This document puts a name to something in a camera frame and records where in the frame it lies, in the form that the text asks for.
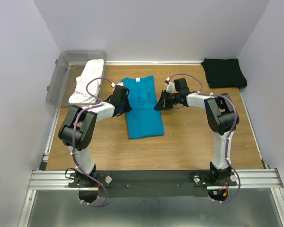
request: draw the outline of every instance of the wooden table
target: wooden table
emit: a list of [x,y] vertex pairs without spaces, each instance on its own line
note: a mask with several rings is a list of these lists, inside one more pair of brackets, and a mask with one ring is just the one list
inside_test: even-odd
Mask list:
[[[72,69],[72,80],[74,75],[79,76],[82,70],[83,67]],[[106,70],[107,78],[115,83],[126,77],[142,78],[153,75],[157,99],[166,88],[165,79],[180,72],[199,78],[204,84],[204,93],[229,93],[240,116],[231,146],[233,166],[238,169],[263,168],[240,91],[237,88],[210,89],[202,66],[107,66]],[[189,77],[186,80],[191,91],[199,89],[196,81]],[[112,88],[109,83],[104,83],[102,98],[107,98],[110,94]],[[70,151],[58,139],[58,131],[67,112],[68,108],[62,108],[60,111],[46,170],[74,167]],[[125,114],[98,122],[89,145],[97,169],[208,169],[213,157],[213,132],[208,126],[205,110],[194,107],[166,110],[162,111],[162,120],[164,136],[138,140],[128,139]]]

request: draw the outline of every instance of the folded black fabric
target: folded black fabric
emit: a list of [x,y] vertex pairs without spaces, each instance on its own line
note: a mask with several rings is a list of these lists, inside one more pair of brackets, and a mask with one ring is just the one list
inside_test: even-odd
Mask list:
[[204,59],[201,63],[210,88],[246,87],[247,81],[243,76],[238,59]]

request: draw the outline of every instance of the dark gray panel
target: dark gray panel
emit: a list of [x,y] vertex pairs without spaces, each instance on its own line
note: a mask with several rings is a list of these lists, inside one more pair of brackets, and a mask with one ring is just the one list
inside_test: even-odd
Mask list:
[[38,191],[30,227],[281,227],[270,189],[242,189],[225,204],[206,197],[111,198],[81,205],[76,191]]

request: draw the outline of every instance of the folded garment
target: folded garment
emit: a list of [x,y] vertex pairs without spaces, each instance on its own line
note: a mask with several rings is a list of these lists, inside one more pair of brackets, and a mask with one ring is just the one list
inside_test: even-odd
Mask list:
[[139,139],[164,135],[161,112],[154,110],[157,99],[153,76],[124,78],[122,81],[130,91],[128,100],[132,108],[126,113],[128,137]]
[[207,59],[201,63],[210,88],[246,87],[247,81],[243,76],[238,59]]
[[[69,104],[86,103],[90,104],[96,101],[86,91],[86,85],[94,78],[102,76],[104,60],[94,59],[87,62],[81,76],[76,78],[76,88],[74,93],[70,96]],[[89,92],[98,96],[101,81],[98,79],[89,85]]]

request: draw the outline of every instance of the white towel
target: white towel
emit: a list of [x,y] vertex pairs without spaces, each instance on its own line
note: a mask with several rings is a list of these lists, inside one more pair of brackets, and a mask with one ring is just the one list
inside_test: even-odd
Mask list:
[[[76,103],[93,103],[95,98],[91,97],[86,91],[86,85],[94,78],[102,76],[104,61],[103,59],[90,60],[86,63],[81,76],[76,78],[76,88],[74,93],[70,96],[69,104]],[[89,92],[98,96],[100,90],[101,80],[97,79],[89,85]]]

